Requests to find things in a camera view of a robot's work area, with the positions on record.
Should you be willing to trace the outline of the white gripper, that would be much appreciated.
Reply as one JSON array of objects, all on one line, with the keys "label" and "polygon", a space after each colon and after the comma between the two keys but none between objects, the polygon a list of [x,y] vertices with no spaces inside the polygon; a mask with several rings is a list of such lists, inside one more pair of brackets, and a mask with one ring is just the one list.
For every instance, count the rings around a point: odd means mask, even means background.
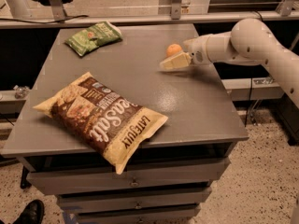
[{"label": "white gripper", "polygon": [[191,61],[195,64],[210,64],[208,56],[207,42],[211,35],[201,35],[196,38],[188,39],[183,42],[187,52],[178,52],[162,62],[160,66],[164,70],[184,68],[190,65]]}]

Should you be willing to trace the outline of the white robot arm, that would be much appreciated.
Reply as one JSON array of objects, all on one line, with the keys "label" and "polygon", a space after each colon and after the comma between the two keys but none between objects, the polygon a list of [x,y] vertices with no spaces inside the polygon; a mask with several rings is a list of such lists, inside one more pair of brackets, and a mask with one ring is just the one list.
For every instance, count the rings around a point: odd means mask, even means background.
[{"label": "white robot arm", "polygon": [[230,32],[201,35],[183,44],[187,51],[175,52],[160,62],[163,70],[184,68],[191,63],[260,64],[299,107],[299,56],[283,47],[262,21],[244,19]]}]

